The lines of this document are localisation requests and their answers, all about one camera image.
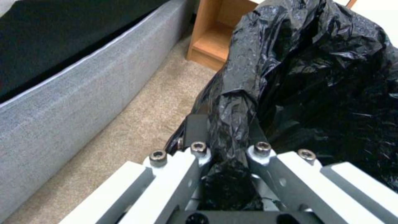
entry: bolt head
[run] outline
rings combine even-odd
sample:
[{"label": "bolt head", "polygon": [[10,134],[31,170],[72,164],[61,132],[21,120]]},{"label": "bolt head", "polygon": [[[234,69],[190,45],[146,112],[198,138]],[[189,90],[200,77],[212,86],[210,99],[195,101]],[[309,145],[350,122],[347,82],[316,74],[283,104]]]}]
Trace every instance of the bolt head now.
[{"label": "bolt head", "polygon": [[205,156],[207,152],[207,145],[202,141],[196,141],[191,144],[191,153],[196,156]]},{"label": "bolt head", "polygon": [[271,145],[265,141],[260,141],[254,146],[254,152],[261,156],[268,156],[271,149]]},{"label": "bolt head", "polygon": [[316,160],[316,155],[315,153],[313,153],[311,150],[308,149],[299,149],[297,151],[297,154],[304,159],[305,161],[307,161],[309,164],[313,165],[315,160]]},{"label": "bolt head", "polygon": [[153,151],[149,155],[149,163],[154,167],[162,167],[167,163],[167,153],[164,150]]}]

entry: beige carpet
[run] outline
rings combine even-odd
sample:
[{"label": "beige carpet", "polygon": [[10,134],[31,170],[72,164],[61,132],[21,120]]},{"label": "beige carpet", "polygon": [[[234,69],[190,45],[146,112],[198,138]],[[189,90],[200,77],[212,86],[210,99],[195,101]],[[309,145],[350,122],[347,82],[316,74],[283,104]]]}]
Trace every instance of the beige carpet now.
[{"label": "beige carpet", "polygon": [[189,41],[183,37],[124,111],[5,223],[57,223],[125,161],[162,149],[215,74],[185,60]]}]

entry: wooden cabinet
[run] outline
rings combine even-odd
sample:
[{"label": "wooden cabinet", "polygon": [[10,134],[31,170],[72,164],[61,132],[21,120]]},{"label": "wooden cabinet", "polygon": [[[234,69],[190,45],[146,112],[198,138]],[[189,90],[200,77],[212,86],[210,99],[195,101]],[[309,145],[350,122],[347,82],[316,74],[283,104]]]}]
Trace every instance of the wooden cabinet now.
[{"label": "wooden cabinet", "polygon": [[201,0],[187,59],[219,70],[228,57],[236,24],[262,1]]}]

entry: gray upholstered bed frame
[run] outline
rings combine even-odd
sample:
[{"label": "gray upholstered bed frame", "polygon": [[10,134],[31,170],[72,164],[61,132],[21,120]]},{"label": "gray upholstered bed frame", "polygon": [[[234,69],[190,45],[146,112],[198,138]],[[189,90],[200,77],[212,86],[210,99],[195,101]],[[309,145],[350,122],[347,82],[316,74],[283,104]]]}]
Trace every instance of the gray upholstered bed frame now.
[{"label": "gray upholstered bed frame", "polygon": [[0,223],[133,99],[186,29],[193,3],[165,3],[103,48],[0,104]]}]

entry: black plastic bag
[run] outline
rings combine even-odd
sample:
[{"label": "black plastic bag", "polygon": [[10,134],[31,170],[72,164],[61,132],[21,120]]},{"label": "black plastic bag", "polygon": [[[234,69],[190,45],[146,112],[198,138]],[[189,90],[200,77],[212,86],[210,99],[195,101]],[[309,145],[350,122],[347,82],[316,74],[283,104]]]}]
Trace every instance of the black plastic bag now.
[{"label": "black plastic bag", "polygon": [[[192,109],[209,115],[213,169],[246,165],[257,117],[277,153],[307,148],[323,165],[348,161],[398,192],[397,56],[382,28],[332,0],[265,1],[242,17],[227,63]],[[181,126],[169,153],[182,134]],[[205,186],[214,184],[211,174]],[[225,194],[241,191],[224,184],[235,186]],[[214,205],[219,194],[206,193],[204,207],[227,210]],[[248,198],[258,202],[255,192]]]}]

